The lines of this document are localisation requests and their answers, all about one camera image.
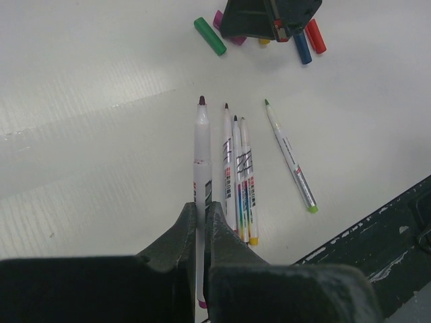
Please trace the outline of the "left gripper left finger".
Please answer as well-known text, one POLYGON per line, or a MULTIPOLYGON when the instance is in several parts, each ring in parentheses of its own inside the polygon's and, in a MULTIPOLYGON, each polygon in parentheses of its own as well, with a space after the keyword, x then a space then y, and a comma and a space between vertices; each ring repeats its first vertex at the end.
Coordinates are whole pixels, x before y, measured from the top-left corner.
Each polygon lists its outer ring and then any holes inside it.
POLYGON ((1 261, 2 322, 193 322, 193 203, 136 255, 1 261))

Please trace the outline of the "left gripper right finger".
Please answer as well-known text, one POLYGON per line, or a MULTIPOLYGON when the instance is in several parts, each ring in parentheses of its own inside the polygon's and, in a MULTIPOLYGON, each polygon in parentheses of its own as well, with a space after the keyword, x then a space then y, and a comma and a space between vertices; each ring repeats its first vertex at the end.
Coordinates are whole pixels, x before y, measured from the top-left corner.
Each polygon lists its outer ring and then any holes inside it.
POLYGON ((211 322, 382 322, 361 271, 342 264, 274 265, 254 253, 213 202, 205 225, 211 322))

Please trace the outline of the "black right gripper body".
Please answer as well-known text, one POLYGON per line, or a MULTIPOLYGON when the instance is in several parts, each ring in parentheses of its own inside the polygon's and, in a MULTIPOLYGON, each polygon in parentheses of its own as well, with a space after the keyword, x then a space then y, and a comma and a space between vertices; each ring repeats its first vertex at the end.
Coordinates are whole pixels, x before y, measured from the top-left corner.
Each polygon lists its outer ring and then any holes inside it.
POLYGON ((265 2, 271 29, 277 42, 301 34, 322 4, 322 0, 268 0, 265 2))

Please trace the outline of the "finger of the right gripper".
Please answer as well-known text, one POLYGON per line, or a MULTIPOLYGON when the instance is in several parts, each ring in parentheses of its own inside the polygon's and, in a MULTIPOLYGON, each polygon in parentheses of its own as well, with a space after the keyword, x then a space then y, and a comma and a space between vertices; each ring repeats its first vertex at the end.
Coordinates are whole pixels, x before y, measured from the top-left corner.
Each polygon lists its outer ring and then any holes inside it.
POLYGON ((229 0, 220 24, 223 38, 247 37, 275 40, 271 4, 264 0, 229 0))

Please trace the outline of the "red pen cap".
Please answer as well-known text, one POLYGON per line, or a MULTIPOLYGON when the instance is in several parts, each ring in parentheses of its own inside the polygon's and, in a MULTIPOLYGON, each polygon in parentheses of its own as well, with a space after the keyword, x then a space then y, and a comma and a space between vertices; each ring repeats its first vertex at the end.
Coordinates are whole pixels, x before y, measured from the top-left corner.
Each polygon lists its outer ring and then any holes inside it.
POLYGON ((318 55, 323 54, 327 50, 327 47, 317 25, 317 21, 314 18, 311 19, 306 25, 305 32, 312 46, 312 49, 318 55))

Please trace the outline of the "magenta pen cap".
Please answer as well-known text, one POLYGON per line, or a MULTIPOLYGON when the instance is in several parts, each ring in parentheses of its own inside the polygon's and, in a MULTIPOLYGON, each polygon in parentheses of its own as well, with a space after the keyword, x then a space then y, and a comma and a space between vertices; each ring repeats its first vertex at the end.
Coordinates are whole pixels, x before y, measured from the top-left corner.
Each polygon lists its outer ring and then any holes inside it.
POLYGON ((213 18, 213 26, 215 27, 216 30, 220 29, 222 19, 223 19, 223 13, 220 10, 217 10, 213 18))

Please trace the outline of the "red marker pen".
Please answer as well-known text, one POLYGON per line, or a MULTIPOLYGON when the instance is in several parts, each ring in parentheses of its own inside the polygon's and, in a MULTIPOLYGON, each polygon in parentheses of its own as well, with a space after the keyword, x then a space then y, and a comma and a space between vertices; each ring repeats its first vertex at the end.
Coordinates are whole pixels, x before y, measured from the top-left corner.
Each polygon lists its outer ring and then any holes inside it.
POLYGON ((223 140, 223 164, 224 164, 224 200, 225 217, 227 224, 234 232, 238 232, 236 222, 236 201, 235 201, 235 179, 233 174, 234 167, 233 138, 232 138, 232 119, 229 106, 224 106, 224 140, 223 140))

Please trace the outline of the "magenta marker pen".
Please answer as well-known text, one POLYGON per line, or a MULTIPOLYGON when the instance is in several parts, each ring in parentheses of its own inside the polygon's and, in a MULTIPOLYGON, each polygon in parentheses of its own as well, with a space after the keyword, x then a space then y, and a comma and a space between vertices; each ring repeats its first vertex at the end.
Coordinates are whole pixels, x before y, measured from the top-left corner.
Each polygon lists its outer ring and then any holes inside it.
POLYGON ((211 135, 207 104, 199 97, 194 129, 193 196, 196 206, 196 296, 207 307, 203 294, 205 270, 205 220, 212 202, 211 135))

